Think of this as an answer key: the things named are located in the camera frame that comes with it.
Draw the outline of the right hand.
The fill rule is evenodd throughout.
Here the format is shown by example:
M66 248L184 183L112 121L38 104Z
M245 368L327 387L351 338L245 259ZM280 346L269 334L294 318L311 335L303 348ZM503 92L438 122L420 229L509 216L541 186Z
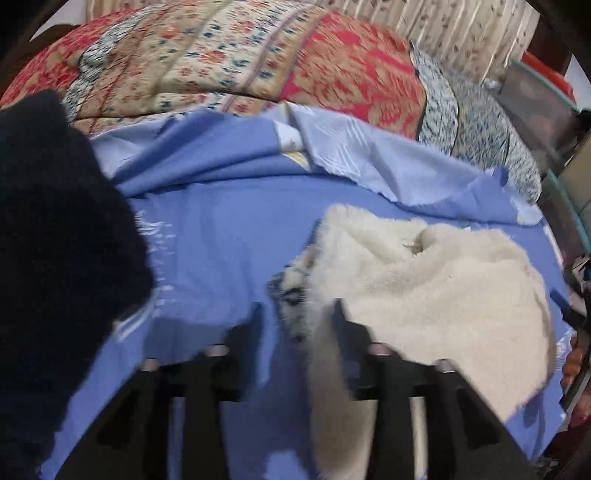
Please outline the right hand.
M561 387L564 391L572 384L581 369L583 352L578 345L578 335L574 334L570 340L571 351L562 367Z

